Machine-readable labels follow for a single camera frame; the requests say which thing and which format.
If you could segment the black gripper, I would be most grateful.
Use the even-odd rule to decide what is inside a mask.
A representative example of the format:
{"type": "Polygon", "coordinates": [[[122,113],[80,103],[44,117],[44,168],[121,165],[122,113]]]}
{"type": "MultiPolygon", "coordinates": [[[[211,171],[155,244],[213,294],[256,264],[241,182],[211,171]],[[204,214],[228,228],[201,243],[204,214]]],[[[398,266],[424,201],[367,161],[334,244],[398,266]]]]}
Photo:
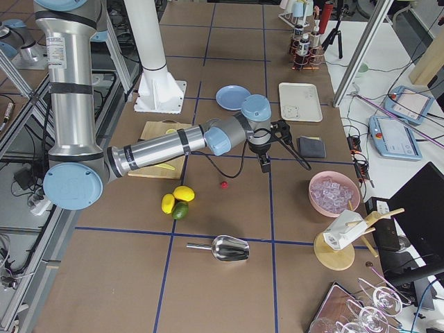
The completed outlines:
{"type": "Polygon", "coordinates": [[[271,161],[267,152],[271,147],[272,141],[269,133],[259,133],[259,136],[252,136],[248,139],[250,151],[259,156],[262,173],[269,173],[271,171],[271,161]]]}

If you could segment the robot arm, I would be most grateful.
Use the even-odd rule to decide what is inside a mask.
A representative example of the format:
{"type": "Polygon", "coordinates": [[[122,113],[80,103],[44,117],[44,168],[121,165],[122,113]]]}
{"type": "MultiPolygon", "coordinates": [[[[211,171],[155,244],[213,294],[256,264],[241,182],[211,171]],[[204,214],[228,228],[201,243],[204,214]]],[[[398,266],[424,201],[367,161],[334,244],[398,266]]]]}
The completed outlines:
{"type": "Polygon", "coordinates": [[[222,155],[239,144],[252,151],[268,148],[271,107],[260,94],[248,96],[240,110],[224,119],[140,139],[140,125],[122,112],[106,148],[96,140],[91,41],[104,26],[104,1],[36,1],[37,25],[46,36],[49,94],[55,142],[43,181],[46,197],[66,210],[94,204],[108,183],[128,173],[188,155],[202,148],[222,155]]]}

